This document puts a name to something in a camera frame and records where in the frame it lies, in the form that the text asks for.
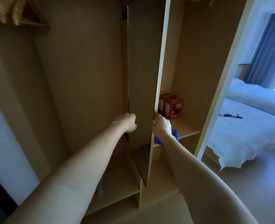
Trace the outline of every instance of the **blue curtain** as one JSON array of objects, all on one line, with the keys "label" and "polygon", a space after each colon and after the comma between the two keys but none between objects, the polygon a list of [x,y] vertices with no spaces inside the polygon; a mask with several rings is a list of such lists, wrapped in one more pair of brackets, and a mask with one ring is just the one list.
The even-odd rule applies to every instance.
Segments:
[{"label": "blue curtain", "polygon": [[275,88],[275,14],[269,18],[244,81],[268,89]]}]

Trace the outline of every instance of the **wooden wardrobe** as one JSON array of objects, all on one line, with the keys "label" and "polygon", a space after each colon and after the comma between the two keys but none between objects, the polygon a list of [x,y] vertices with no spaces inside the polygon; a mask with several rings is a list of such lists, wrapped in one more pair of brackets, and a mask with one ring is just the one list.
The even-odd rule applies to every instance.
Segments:
[{"label": "wooden wardrobe", "polygon": [[[39,0],[49,31],[0,23],[0,108],[40,180],[128,111],[124,9],[131,1]],[[159,94],[184,99],[172,128],[201,157],[249,35],[254,0],[165,2],[152,105]],[[148,168],[146,187],[122,137],[83,223],[112,223],[179,192],[162,146],[152,143]]]}]

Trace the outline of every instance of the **white wall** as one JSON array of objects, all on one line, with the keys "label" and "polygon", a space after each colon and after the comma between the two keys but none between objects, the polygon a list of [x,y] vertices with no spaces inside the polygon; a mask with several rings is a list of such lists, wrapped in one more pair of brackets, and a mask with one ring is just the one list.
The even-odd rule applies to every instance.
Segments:
[{"label": "white wall", "polygon": [[0,184],[18,205],[39,184],[38,178],[1,111]]},{"label": "white wall", "polygon": [[275,13],[275,0],[265,0],[258,17],[255,20],[255,24],[251,30],[251,35],[245,46],[245,50],[240,61],[240,64],[250,64],[254,52],[262,37],[263,31],[269,20],[271,14]]}]

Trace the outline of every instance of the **forearm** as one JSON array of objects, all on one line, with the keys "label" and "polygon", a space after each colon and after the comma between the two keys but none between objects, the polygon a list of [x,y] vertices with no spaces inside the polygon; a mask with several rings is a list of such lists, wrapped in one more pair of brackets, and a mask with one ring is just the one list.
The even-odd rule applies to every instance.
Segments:
[{"label": "forearm", "polygon": [[5,223],[80,223],[124,131],[111,124],[48,176]]},{"label": "forearm", "polygon": [[174,137],[162,143],[195,224],[257,223],[234,192]]}]

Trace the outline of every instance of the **red box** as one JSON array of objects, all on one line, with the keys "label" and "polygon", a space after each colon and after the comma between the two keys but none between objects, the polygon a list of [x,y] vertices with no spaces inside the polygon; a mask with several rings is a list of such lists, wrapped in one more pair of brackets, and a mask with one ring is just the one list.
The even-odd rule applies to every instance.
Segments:
[{"label": "red box", "polygon": [[179,118],[182,115],[183,99],[167,93],[159,96],[158,113],[168,119]]}]

